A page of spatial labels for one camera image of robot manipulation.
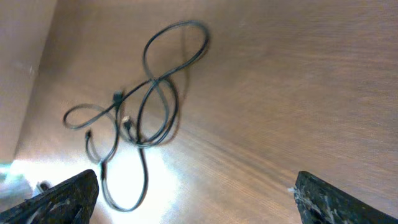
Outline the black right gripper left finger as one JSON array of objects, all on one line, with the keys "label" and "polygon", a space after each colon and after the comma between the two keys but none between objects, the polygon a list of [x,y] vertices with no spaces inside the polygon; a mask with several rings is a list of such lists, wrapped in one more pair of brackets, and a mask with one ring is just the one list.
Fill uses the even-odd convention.
[{"label": "black right gripper left finger", "polygon": [[91,169],[1,212],[1,223],[89,224],[99,195]]}]

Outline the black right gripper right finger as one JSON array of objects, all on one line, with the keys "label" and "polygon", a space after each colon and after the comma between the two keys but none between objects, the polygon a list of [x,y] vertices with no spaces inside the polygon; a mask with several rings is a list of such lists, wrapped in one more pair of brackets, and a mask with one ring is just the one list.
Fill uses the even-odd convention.
[{"label": "black right gripper right finger", "polygon": [[397,224],[397,218],[369,206],[307,171],[298,173],[293,193],[303,224]]}]

